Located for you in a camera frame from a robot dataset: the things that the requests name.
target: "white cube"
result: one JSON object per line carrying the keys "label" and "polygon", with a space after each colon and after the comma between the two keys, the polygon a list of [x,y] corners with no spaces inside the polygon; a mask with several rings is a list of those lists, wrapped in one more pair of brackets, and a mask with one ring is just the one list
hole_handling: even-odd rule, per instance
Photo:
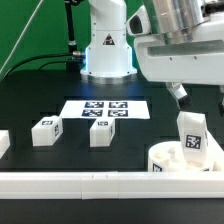
{"label": "white cube", "polygon": [[0,131],[0,158],[4,155],[6,150],[10,146],[9,140],[9,132],[8,131]]}
{"label": "white cube", "polygon": [[32,128],[33,146],[52,146],[62,133],[61,117],[44,117]]}
{"label": "white cube", "polygon": [[186,161],[204,164],[210,160],[205,115],[180,112],[177,125]]}
{"label": "white cube", "polygon": [[110,146],[115,134],[115,119],[97,119],[90,128],[90,147]]}

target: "black table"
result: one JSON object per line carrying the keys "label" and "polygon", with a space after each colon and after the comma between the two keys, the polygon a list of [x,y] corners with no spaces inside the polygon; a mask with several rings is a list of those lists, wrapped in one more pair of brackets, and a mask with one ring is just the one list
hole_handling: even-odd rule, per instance
{"label": "black table", "polygon": [[[205,113],[221,146],[224,118],[217,86],[186,85],[192,112]],[[31,128],[44,116],[59,115],[67,100],[146,100],[150,120],[116,120],[110,147],[90,148],[93,120],[64,119],[64,133],[53,147],[33,147]],[[0,129],[11,146],[0,172],[146,171],[148,149],[178,140],[179,110],[164,83],[138,80],[116,86],[80,81],[64,71],[19,71],[0,83]],[[1,223],[223,223],[223,199],[1,200]]]}

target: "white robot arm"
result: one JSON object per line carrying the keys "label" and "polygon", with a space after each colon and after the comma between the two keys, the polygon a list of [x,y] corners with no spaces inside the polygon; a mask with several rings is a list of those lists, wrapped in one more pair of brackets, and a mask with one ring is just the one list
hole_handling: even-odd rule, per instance
{"label": "white robot arm", "polygon": [[86,48],[82,79],[101,84],[131,80],[132,48],[126,41],[126,3],[124,0],[89,0],[91,43]]}
{"label": "white robot arm", "polygon": [[128,20],[148,81],[166,82],[179,107],[189,103],[181,83],[224,85],[223,2],[143,0]]}

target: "green wall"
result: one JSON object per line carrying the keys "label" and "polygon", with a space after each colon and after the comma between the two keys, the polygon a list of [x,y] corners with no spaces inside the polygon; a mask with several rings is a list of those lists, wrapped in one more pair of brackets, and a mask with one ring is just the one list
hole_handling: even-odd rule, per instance
{"label": "green wall", "polygon": [[[40,0],[13,0],[0,2],[0,68],[18,40],[25,24]],[[127,18],[142,4],[142,0],[126,0]],[[79,50],[90,42],[90,15],[88,0],[73,7],[74,28]],[[64,0],[45,0],[15,54],[3,71],[5,73],[17,62],[41,54],[67,52],[67,25]],[[133,38],[128,37],[133,46]],[[37,69],[46,61],[32,62],[20,69]],[[63,69],[61,65],[48,69]]]}

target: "white paper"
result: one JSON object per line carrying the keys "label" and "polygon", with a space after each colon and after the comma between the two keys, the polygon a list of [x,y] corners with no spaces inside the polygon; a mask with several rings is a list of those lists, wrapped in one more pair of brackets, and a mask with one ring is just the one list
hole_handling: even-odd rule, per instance
{"label": "white paper", "polygon": [[62,118],[149,119],[146,101],[67,101],[60,114]]}

